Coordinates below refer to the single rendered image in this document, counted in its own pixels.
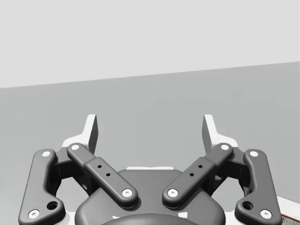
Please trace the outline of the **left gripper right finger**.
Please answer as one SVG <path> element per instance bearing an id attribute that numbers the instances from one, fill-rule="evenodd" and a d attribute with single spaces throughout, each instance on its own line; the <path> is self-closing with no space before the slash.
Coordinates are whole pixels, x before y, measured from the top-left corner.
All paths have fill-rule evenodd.
<path id="1" fill-rule="evenodd" d="M 243 152 L 237 142 L 217 132 L 213 116 L 203 117 L 202 140 L 205 156 L 198 158 L 162 192 L 162 203 L 176 209 L 199 188 L 207 194 L 225 181 L 239 181 L 244 197 L 237 201 L 235 218 L 245 225 L 280 225 L 280 209 L 266 154 Z"/>

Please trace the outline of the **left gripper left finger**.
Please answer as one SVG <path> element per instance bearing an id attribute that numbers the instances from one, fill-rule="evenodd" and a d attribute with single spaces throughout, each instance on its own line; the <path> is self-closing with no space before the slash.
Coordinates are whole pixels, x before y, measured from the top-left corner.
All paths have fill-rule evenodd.
<path id="1" fill-rule="evenodd" d="M 97 140 L 97 117 L 90 114 L 82 133 L 66 139 L 58 152 L 44 149 L 34 154 L 18 216 L 19 225 L 81 225 L 76 212 L 67 211 L 56 196 L 61 181 L 70 177 L 88 195 L 103 190 L 122 209 L 138 204 L 137 190 L 94 155 Z"/>

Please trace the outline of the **red carton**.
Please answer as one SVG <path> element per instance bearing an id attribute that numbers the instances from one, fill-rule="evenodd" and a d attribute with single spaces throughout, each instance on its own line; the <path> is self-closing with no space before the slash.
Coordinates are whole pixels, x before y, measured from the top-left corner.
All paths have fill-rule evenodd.
<path id="1" fill-rule="evenodd" d="M 282 225 L 300 225 L 300 203 L 277 196 Z"/>

